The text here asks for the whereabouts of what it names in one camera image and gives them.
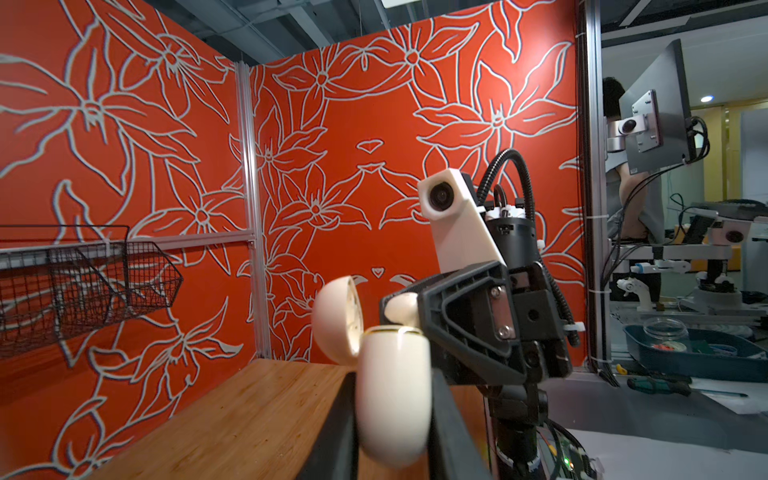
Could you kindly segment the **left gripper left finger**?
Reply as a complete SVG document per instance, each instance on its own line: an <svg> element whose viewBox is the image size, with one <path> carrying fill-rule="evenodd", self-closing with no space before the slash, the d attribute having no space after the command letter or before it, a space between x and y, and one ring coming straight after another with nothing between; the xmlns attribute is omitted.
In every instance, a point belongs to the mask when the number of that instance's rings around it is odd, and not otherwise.
<svg viewBox="0 0 768 480"><path fill-rule="evenodd" d="M356 374L350 372L345 375L296 480L355 480L358 477L355 387Z"/></svg>

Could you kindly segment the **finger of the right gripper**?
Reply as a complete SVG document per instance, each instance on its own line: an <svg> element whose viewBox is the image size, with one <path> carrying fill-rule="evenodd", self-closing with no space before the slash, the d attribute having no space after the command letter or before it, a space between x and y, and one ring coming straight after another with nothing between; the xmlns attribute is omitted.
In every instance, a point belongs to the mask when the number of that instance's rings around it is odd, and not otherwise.
<svg viewBox="0 0 768 480"><path fill-rule="evenodd" d="M508 269L498 261L476 263L416 283L420 328L432 360L452 385L521 385L527 379L522 342L502 338L494 316L517 327Z"/></svg>
<svg viewBox="0 0 768 480"><path fill-rule="evenodd" d="M380 302L380 324L421 327L419 292L405 289Z"/></svg>

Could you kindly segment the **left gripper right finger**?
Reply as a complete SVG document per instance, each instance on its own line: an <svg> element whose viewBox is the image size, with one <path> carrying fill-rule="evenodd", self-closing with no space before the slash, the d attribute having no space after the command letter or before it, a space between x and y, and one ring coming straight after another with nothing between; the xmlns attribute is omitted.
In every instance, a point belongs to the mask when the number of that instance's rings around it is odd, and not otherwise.
<svg viewBox="0 0 768 480"><path fill-rule="evenodd" d="M491 479L444 373L431 371L432 410L427 453L430 479Z"/></svg>

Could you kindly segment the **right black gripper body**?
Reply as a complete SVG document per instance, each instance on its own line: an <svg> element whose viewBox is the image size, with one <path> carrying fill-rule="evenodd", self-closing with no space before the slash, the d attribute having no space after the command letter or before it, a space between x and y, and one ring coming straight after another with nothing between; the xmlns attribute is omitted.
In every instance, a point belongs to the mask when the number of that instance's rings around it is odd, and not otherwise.
<svg viewBox="0 0 768 480"><path fill-rule="evenodd" d="M541 263L511 270L492 287L491 311L494 334L518 349L527 383L570 376L566 322Z"/></svg>

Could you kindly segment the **white earbud charging case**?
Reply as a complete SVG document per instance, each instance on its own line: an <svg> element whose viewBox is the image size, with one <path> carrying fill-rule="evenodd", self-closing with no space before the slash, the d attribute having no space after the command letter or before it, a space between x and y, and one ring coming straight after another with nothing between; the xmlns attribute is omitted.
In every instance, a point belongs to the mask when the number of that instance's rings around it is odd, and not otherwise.
<svg viewBox="0 0 768 480"><path fill-rule="evenodd" d="M350 276L320 289L311 325L326 357L356 369L356 428L366 455L389 468L414 464L427 448L431 425L431 353L423 331L366 329Z"/></svg>

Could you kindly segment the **white wireless earbud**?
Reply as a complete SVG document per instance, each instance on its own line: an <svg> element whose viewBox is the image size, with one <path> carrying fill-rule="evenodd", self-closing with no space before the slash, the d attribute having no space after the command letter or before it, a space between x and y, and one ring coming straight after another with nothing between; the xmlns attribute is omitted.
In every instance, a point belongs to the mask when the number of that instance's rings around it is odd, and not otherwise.
<svg viewBox="0 0 768 480"><path fill-rule="evenodd" d="M392 324L419 328L418 294L405 292L393 296L384 306L384 316Z"/></svg>

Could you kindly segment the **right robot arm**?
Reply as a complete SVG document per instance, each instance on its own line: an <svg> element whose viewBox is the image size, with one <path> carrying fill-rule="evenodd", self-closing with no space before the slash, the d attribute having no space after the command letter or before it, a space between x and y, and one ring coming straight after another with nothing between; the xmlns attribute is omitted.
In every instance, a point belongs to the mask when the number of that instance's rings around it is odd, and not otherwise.
<svg viewBox="0 0 768 480"><path fill-rule="evenodd" d="M565 456L544 465L539 434L552 422L541 383L571 374L583 326L541 258L525 160L506 149L479 181L445 169L417 191L439 271L383 298L380 320L420 329L438 379L482 393L499 478L555 479Z"/></svg>

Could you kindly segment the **grey monitor on arm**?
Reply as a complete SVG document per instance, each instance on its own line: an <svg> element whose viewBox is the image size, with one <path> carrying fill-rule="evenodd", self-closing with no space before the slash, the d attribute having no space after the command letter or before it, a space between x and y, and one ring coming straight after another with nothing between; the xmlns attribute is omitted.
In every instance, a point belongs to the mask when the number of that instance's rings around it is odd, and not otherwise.
<svg viewBox="0 0 768 480"><path fill-rule="evenodd" d="M629 172L656 172L697 156L682 44L670 42L620 97L607 122L607 151L625 153Z"/></svg>

